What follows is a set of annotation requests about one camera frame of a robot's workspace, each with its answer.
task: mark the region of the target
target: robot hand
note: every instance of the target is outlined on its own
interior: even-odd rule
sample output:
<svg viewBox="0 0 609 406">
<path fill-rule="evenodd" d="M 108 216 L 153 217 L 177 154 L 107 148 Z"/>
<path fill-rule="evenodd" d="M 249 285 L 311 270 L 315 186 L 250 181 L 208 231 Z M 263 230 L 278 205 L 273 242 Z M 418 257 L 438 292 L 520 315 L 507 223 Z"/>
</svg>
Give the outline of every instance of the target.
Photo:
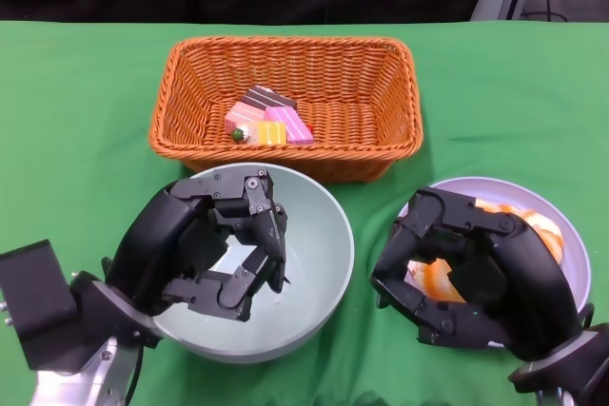
<svg viewBox="0 0 609 406">
<path fill-rule="evenodd" d="M 220 169 L 161 189 L 102 261 L 105 281 L 81 272 L 68 285 L 48 241 L 0 256 L 0 309 L 38 372 L 32 404 L 128 404 L 129 375 L 162 338 L 152 317 L 173 303 L 247 321 L 264 283 L 287 281 L 286 224 L 265 168 Z M 257 247 L 233 274 L 208 271 L 230 234 Z"/>
<path fill-rule="evenodd" d="M 448 262 L 466 303 L 432 300 L 404 281 L 411 260 L 435 259 Z M 419 342 L 477 349 L 498 342 L 527 362 L 510 377 L 518 392 L 540 392 L 539 401 L 554 404 L 609 404 L 609 325 L 587 328 L 591 315 L 578 315 L 560 267 L 518 216 L 421 188 L 370 280 L 379 307 L 391 305 L 417 324 Z"/>
</svg>

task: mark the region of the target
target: bowl rim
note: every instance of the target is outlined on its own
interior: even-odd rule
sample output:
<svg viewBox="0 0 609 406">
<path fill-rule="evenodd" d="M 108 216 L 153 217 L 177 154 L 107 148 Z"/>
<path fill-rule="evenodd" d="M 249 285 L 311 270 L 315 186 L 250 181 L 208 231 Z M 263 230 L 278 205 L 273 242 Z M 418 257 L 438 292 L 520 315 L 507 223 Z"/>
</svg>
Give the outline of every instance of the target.
<svg viewBox="0 0 609 406">
<path fill-rule="evenodd" d="M 316 321 L 314 322 L 313 325 L 307 326 L 304 330 L 297 333 L 296 335 L 294 335 L 290 338 L 284 339 L 282 341 L 276 342 L 273 345 L 267 346 L 266 348 L 264 348 L 262 350 L 255 349 L 255 350 L 249 350 L 249 351 L 225 351 L 225 350 L 220 350 L 220 349 L 214 349 L 214 348 L 211 348 L 208 346 L 194 344 L 181 337 L 178 337 L 173 332 L 169 331 L 165 327 L 165 325 L 160 324 L 157 321 L 157 319 L 155 318 L 155 323 L 156 323 L 157 327 L 159 328 L 159 330 L 161 330 L 168 337 L 174 339 L 175 341 L 184 345 L 186 348 L 190 349 L 193 352 L 203 354 L 203 355 L 217 356 L 219 358 L 242 358 L 242 357 L 251 357 L 251 356 L 267 356 L 267 355 L 275 353 L 275 352 L 280 352 L 285 347 L 291 347 L 298 341 L 301 341 L 301 340 L 305 341 L 308 337 L 313 336 L 321 328 L 321 326 L 323 326 L 327 322 L 327 320 L 330 318 L 330 316 L 334 313 L 334 310 L 336 309 L 336 307 L 339 305 L 339 303 L 343 299 L 344 293 L 346 292 L 349 282 L 351 281 L 351 276 L 353 274 L 353 265 L 355 263 L 355 242 L 353 239 L 353 230 L 351 229 L 351 224 L 349 223 L 349 219 L 347 218 L 346 214 L 344 213 L 343 207 L 338 203 L 338 201 L 334 198 L 334 196 L 332 194 L 330 194 L 330 192 L 325 187 L 323 187 L 321 184 L 319 184 L 315 180 L 309 178 L 304 173 L 301 173 L 300 171 L 296 171 L 292 168 L 288 168 L 286 166 L 281 166 L 281 165 L 265 164 L 265 163 L 260 163 L 260 162 L 242 162 L 242 163 L 237 163 L 237 164 L 226 164 L 226 165 L 215 166 L 208 170 L 194 174 L 193 176 L 190 177 L 190 179 L 194 179 L 203 174 L 210 173 L 213 170 L 232 168 L 235 166 L 246 166 L 246 165 L 264 166 L 267 168 L 271 168 L 271 170 L 273 168 L 281 169 L 288 173 L 298 175 L 301 178 L 305 178 L 307 181 L 309 181 L 310 183 L 312 183 L 316 187 L 318 187 L 320 190 L 322 190 L 323 193 L 330 199 L 330 201 L 332 201 L 334 203 L 336 208 L 339 210 L 339 214 L 343 217 L 343 221 L 346 226 L 347 233 L 349 235 L 349 265 L 347 267 L 346 275 L 344 277 L 344 282 L 341 286 L 340 292 L 337 294 L 335 299 L 331 302 L 331 305 L 327 308 L 328 312 L 322 314 L 321 319 L 316 319 Z M 261 359 L 260 361 L 268 360 L 271 358 L 273 358 L 273 357 L 263 357 L 263 359 Z"/>
</svg>

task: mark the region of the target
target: green table surface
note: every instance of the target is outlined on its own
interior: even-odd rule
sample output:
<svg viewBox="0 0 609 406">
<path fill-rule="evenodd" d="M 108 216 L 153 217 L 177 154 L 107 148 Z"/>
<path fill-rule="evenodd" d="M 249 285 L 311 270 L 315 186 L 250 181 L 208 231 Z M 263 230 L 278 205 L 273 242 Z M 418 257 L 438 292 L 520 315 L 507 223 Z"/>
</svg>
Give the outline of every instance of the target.
<svg viewBox="0 0 609 406">
<path fill-rule="evenodd" d="M 342 304 L 301 349 L 232 366 L 163 341 L 147 351 L 134 405 L 532 405 L 502 350 L 421 345 L 413 324 L 374 307 L 367 283 L 387 229 L 413 190 L 482 175 L 524 185 L 580 232 L 596 320 L 609 320 L 609 25 L 528 22 L 281 27 L 0 24 L 0 251 L 50 239 L 62 267 L 101 275 L 128 225 L 183 175 L 147 130 L 170 47 L 220 34 L 381 35 L 413 51 L 425 140 L 373 184 L 331 185 L 353 227 Z M 29 372 L 0 328 L 0 403 L 27 404 Z"/>
</svg>

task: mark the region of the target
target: wicker basket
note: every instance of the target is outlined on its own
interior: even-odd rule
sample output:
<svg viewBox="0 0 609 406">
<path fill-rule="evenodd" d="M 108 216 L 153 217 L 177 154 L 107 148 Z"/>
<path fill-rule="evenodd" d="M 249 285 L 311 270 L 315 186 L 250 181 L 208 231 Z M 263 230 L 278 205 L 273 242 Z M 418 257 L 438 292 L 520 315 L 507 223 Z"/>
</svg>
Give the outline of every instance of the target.
<svg viewBox="0 0 609 406">
<path fill-rule="evenodd" d="M 224 117 L 253 85 L 298 102 L 313 145 L 235 145 Z M 176 45 L 154 109 L 152 149 L 194 171 L 266 162 L 322 183 L 369 182 L 422 142 L 409 49 L 387 38 L 210 37 Z"/>
</svg>

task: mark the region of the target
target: bowl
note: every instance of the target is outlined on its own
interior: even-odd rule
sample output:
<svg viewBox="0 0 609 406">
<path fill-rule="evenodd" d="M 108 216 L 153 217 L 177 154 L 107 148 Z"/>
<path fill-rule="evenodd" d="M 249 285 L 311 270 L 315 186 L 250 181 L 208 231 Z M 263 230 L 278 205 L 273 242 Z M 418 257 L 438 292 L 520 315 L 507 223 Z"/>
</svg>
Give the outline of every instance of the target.
<svg viewBox="0 0 609 406">
<path fill-rule="evenodd" d="M 507 203 L 522 209 L 533 209 L 554 221 L 559 226 L 564 240 L 560 268 L 571 287 L 578 311 L 583 309 L 590 293 L 592 279 L 590 260 L 580 234 L 554 205 L 532 190 L 520 185 L 480 176 L 453 178 L 431 184 L 431 187 L 469 195 L 488 202 Z M 400 216 L 404 216 L 407 210 L 408 204 L 402 208 Z M 410 276 L 407 276 L 406 280 L 417 286 Z M 502 347 L 495 342 L 491 342 L 489 345 Z"/>
<path fill-rule="evenodd" d="M 267 284 L 254 296 L 247 322 L 204 316 L 185 303 L 155 318 L 159 329 L 188 350 L 228 363 L 255 363 L 281 357 L 303 345 L 324 325 L 343 297 L 354 261 L 353 233 L 339 203 L 321 185 L 297 171 L 265 167 L 274 183 L 274 200 L 287 213 L 286 283 L 281 294 Z M 233 273 L 254 249 L 231 236 L 229 248 L 212 270 Z"/>
</svg>

